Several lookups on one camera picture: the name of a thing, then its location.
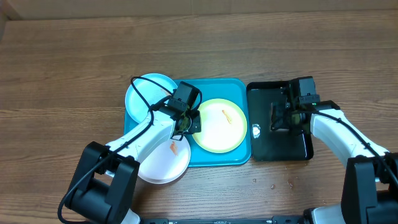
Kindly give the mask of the yellow plate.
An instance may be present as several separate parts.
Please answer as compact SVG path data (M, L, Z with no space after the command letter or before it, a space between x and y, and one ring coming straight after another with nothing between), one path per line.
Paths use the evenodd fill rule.
M201 131L193 135L204 150L226 153L236 149L245 139L248 130L243 110L232 101L215 98L199 107Z

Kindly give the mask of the light blue plate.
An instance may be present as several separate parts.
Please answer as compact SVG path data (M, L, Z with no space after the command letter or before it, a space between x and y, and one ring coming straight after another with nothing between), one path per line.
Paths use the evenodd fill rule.
M177 88L177 84L171 78L163 74L148 73L143 75L143 77L153 80L167 89L164 90L158 85L143 79L134 80L134 86L139 90L140 94L149 105L157 103L162 98L170 95L174 89ZM131 85L126 92L125 106L129 116L137 123L141 123L148 114L148 107Z

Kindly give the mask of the green orange sponge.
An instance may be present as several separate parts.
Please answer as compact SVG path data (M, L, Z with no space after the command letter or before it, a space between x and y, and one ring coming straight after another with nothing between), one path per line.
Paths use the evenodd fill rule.
M274 115L274 102L270 104L270 129L272 129L275 120Z

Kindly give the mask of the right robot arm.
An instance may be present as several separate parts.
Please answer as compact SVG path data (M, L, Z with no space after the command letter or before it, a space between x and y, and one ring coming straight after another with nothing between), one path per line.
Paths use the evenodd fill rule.
M321 140L345 166L340 203L310 208L302 223L397 223L397 154L367 138L333 101L314 91L281 91L272 104L270 129L288 129Z

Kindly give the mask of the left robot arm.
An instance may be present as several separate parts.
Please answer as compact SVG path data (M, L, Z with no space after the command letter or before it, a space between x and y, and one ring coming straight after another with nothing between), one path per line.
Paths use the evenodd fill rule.
M124 136L106 145L89 143L58 206L58 219L67 222L62 216L67 207L85 223L140 223L131 210L140 164L169 139L199 132L195 101L166 96L148 105L144 120Z

